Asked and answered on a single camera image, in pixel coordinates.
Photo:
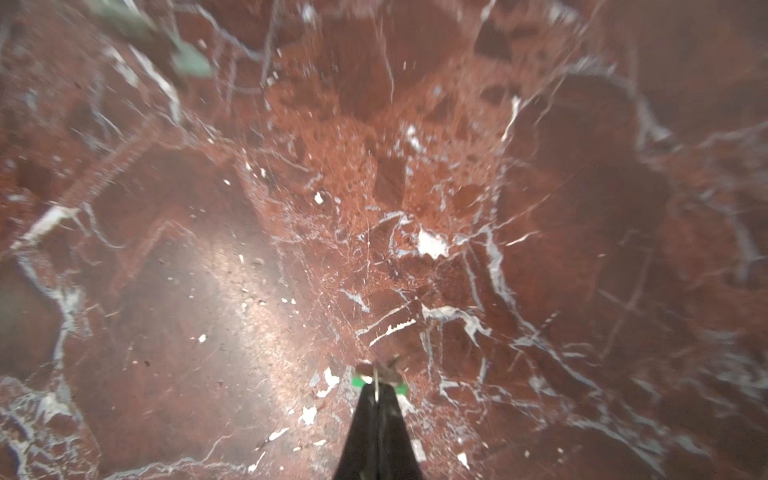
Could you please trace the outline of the green key tag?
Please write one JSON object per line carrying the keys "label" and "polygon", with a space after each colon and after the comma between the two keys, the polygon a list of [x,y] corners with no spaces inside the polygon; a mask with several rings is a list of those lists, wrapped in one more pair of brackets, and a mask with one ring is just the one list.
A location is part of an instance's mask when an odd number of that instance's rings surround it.
{"label": "green key tag", "polygon": [[406,396],[409,387],[398,368],[400,357],[395,356],[386,361],[359,363],[352,376],[351,383],[356,388],[365,385],[389,385],[397,395]]}

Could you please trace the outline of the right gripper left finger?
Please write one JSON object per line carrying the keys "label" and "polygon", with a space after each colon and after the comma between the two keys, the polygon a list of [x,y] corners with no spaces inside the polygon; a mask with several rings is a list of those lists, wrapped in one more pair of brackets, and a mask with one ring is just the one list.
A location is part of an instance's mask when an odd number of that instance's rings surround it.
{"label": "right gripper left finger", "polygon": [[334,480],[376,480],[378,474],[378,402],[366,384],[353,414]]}

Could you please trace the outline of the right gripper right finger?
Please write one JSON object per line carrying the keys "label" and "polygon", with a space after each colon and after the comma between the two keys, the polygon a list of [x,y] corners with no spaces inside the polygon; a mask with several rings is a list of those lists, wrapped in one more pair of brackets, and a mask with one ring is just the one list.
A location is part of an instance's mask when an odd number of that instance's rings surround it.
{"label": "right gripper right finger", "polygon": [[380,384],[377,402],[377,478],[422,480],[395,389]]}

